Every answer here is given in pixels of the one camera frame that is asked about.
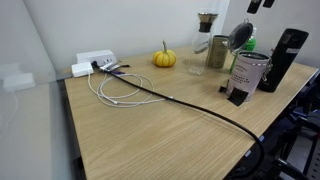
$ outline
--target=black bottle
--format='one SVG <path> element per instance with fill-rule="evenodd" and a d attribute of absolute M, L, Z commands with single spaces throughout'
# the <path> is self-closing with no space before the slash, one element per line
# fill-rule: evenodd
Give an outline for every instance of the black bottle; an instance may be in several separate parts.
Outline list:
<path fill-rule="evenodd" d="M 273 67 L 266 76 L 267 80 L 260 80 L 259 89 L 266 92 L 277 89 L 308 35 L 309 33 L 297 29 L 288 28 L 284 31 L 271 56 Z"/>

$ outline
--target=white power strip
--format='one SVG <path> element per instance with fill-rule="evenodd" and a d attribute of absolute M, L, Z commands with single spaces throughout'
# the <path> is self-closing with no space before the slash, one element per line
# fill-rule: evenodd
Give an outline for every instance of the white power strip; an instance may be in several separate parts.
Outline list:
<path fill-rule="evenodd" d="M 112 66 L 117 64 L 117 58 L 110 50 L 93 51 L 77 54 L 77 64 L 83 62 L 94 62 L 96 61 L 98 66 L 104 66 L 111 64 Z"/>

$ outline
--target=desk surface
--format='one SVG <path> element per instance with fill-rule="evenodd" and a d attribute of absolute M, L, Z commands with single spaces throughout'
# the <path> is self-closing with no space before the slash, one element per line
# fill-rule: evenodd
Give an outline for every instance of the desk surface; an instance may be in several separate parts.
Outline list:
<path fill-rule="evenodd" d="M 122 59 L 121 64 L 132 66 L 122 71 L 148 77 L 156 92 L 224 115 L 257 136 L 317 71 L 293 63 L 276 92 L 256 90 L 250 102 L 237 107 L 218 92 L 230 77 L 227 68 L 208 69 L 204 76 L 190 75 L 185 66 L 186 48 L 175 52 L 174 67 L 158 68 L 151 62 L 152 54 L 147 54 Z M 91 76 L 94 88 L 103 77 L 100 73 Z M 254 143 L 219 118 L 173 102 L 108 107 L 90 90 L 88 77 L 65 82 L 88 179 L 222 179 Z M 105 91 L 113 96 L 133 89 L 113 80 Z M 146 96 L 138 94 L 135 100 Z"/>

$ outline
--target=charger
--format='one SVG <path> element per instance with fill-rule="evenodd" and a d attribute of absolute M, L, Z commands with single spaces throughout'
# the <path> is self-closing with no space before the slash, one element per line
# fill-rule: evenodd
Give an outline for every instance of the charger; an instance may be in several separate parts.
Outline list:
<path fill-rule="evenodd" d="M 90 62 L 83 62 L 71 66 L 73 77 L 86 76 L 89 73 L 93 74 L 93 69 Z"/>

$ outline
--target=glass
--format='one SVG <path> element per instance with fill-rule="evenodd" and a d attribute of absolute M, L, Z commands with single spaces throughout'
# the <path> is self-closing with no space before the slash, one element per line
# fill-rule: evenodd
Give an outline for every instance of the glass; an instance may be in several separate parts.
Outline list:
<path fill-rule="evenodd" d="M 207 68 L 208 54 L 211 48 L 211 25 L 218 14 L 198 13 L 198 17 L 200 28 L 192 40 L 188 71 L 191 74 L 202 75 Z"/>

